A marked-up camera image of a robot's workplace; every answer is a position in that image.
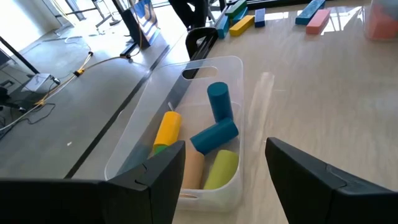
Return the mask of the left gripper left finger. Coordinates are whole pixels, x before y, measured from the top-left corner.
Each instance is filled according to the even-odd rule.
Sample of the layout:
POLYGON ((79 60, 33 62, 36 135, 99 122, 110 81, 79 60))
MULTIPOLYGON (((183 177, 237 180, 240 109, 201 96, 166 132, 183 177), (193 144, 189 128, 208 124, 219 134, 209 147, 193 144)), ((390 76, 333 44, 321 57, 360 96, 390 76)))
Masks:
POLYGON ((171 224, 185 142, 109 180, 0 178, 0 224, 171 224))

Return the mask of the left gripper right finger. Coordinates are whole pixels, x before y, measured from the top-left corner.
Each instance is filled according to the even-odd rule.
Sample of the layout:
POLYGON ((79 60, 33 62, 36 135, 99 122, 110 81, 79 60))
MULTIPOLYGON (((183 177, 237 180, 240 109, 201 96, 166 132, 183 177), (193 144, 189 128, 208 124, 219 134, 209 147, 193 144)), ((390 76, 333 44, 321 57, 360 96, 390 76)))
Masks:
POLYGON ((398 192, 267 138, 265 157, 289 224, 398 224, 398 192))

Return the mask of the natural wood cylinder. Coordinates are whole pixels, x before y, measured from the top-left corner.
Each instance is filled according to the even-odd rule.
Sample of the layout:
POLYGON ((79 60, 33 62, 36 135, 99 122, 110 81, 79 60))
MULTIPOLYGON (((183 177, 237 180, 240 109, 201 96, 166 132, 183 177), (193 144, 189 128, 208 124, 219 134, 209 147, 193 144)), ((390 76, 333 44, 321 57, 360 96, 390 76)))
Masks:
POLYGON ((183 174, 183 189, 200 189, 205 157, 202 153, 187 149, 183 174))

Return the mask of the yellow cylinder block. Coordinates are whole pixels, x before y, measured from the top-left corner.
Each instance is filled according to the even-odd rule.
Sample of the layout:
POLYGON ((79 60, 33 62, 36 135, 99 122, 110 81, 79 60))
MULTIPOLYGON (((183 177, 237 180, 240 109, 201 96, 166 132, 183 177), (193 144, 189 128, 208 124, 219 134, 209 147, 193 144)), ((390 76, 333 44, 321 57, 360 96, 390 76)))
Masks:
POLYGON ((181 123, 182 116, 179 113, 168 111, 164 114, 153 145, 155 152, 159 147, 169 146, 178 139, 181 123))

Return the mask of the clear plastic bin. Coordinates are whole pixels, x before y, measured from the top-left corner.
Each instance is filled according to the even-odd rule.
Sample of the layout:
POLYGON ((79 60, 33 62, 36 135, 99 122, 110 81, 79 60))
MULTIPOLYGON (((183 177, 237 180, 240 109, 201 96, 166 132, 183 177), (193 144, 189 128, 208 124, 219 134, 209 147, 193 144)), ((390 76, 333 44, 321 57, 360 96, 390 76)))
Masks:
POLYGON ((182 189, 180 210, 225 212, 233 209, 243 193, 244 87, 243 63, 235 56, 175 63, 158 68, 149 78, 126 128, 110 157, 104 177, 109 180, 144 162, 153 153, 162 118, 174 110, 182 117, 177 138, 191 137, 215 124, 207 88, 227 84, 234 123, 239 134, 204 157, 199 189, 182 189), (235 152, 239 163, 227 183, 217 189, 203 188, 219 149, 235 152))
POLYGON ((371 0, 364 13, 364 33, 367 38, 398 41, 398 0, 371 0))

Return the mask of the lime cylinder block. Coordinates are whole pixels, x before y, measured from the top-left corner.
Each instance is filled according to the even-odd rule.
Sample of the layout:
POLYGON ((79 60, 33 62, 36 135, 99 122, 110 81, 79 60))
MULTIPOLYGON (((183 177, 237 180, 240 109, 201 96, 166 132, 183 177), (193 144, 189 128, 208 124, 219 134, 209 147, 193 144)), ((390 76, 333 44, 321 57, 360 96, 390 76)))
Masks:
POLYGON ((235 175, 238 164, 237 153, 228 150, 218 151, 203 188, 213 190, 226 185, 235 175))

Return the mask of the blue cylinder block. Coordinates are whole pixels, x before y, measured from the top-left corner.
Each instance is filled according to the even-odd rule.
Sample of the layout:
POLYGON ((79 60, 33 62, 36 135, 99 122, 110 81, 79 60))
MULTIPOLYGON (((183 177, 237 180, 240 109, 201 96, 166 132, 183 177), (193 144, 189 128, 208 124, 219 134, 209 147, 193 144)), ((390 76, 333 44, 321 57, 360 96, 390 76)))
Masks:
POLYGON ((239 131, 234 121, 230 118, 225 118, 194 135, 190 140, 198 152, 207 155, 212 150, 235 138, 238 134, 239 131))
POLYGON ((207 94, 215 121, 233 119, 233 110, 228 85, 224 82, 214 82, 207 88, 207 94))

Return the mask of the grey power adapter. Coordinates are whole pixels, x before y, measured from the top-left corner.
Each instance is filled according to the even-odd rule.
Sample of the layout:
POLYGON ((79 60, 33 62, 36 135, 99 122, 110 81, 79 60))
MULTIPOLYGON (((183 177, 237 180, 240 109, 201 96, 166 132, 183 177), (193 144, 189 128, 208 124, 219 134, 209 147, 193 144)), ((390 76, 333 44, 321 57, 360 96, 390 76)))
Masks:
POLYGON ((30 80, 24 84, 21 92, 36 92, 48 80, 53 81, 56 85, 60 84, 60 80, 49 73, 38 73, 35 75, 28 74, 27 76, 30 80))

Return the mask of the pink long block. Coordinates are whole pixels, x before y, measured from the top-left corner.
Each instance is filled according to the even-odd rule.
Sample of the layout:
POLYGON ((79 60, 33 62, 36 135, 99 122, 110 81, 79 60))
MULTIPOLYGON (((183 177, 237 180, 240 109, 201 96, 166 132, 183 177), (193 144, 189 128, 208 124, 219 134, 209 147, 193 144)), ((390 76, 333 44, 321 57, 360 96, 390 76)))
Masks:
POLYGON ((319 9, 307 24, 305 29, 306 34, 320 34, 329 20, 330 11, 330 9, 319 9))

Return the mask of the blue and white box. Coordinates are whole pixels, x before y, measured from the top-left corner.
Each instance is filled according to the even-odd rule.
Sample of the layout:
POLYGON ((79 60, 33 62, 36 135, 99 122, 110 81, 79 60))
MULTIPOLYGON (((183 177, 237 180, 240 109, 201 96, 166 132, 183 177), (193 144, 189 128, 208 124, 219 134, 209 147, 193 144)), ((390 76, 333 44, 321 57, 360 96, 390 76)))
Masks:
POLYGON ((150 47, 160 33, 151 0, 140 0, 121 13, 132 39, 141 49, 150 47))

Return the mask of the yellow long block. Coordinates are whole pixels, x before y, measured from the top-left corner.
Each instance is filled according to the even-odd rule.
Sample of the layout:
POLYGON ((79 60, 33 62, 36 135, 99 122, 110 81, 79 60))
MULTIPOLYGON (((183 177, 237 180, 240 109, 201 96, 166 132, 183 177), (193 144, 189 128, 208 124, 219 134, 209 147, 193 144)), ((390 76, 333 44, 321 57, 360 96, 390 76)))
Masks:
POLYGON ((233 37, 240 36, 244 31, 246 31, 253 24, 254 24, 254 16, 246 15, 229 29, 229 34, 230 34, 230 36, 233 36, 233 37))

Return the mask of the blue long block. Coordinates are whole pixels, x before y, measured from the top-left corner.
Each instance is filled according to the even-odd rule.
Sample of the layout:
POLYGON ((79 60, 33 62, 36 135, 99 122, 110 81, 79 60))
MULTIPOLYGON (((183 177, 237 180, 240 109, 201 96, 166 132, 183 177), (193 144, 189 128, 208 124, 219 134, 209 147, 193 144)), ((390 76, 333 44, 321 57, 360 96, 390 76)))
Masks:
POLYGON ((323 9, 326 0, 312 0, 295 18, 296 25, 307 25, 319 9, 323 9))
POLYGON ((219 39, 224 39, 227 36, 229 30, 229 18, 226 15, 223 15, 216 26, 216 30, 218 33, 219 39))
POLYGON ((239 22, 242 18, 244 18, 248 14, 248 8, 245 7, 242 9, 236 16, 233 17, 232 19, 232 25, 235 25, 237 22, 239 22))

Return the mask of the black metal bar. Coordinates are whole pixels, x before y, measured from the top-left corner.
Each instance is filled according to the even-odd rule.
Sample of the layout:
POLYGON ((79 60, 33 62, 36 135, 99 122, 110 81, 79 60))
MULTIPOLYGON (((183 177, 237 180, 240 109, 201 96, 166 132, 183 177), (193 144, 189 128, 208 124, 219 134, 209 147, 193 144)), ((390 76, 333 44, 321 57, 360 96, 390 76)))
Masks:
POLYGON ((3 39, 0 36, 0 42, 6 46, 7 49, 9 49, 29 70, 34 72, 35 74, 38 74, 39 71, 32 65, 30 64, 14 47, 12 47, 5 39, 3 39))

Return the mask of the blue short block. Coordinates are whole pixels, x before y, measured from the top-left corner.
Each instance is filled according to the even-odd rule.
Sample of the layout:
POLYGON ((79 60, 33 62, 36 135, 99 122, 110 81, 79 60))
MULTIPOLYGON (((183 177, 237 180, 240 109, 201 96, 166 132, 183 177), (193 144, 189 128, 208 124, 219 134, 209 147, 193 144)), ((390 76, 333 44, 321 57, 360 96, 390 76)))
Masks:
POLYGON ((255 28, 260 28, 260 27, 265 26, 265 24, 266 24, 265 14, 266 14, 265 8, 255 10, 255 17, 254 17, 254 27, 255 28))

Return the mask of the red arch block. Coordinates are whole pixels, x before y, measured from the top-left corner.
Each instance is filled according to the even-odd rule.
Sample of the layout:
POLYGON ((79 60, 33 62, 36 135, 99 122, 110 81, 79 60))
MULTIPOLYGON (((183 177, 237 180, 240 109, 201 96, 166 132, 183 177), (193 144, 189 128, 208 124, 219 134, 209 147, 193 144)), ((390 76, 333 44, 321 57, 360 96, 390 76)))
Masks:
POLYGON ((398 5, 373 4, 367 33, 370 39, 398 39, 398 5))

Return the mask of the person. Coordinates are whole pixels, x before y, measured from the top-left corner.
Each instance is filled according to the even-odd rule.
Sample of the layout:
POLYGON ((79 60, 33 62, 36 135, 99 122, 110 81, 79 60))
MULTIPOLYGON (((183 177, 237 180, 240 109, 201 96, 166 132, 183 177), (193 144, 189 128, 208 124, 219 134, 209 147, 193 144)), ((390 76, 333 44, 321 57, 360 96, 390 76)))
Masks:
POLYGON ((187 30, 205 27, 208 0, 168 0, 187 30))

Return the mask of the green long block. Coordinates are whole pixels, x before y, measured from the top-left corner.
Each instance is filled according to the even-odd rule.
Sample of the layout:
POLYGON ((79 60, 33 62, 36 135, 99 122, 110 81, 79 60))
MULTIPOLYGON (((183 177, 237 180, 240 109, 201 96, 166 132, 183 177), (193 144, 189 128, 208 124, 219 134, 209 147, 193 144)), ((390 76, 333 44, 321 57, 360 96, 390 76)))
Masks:
POLYGON ((246 0, 237 0, 233 5, 231 5, 225 15, 228 17, 235 17, 247 6, 246 0))

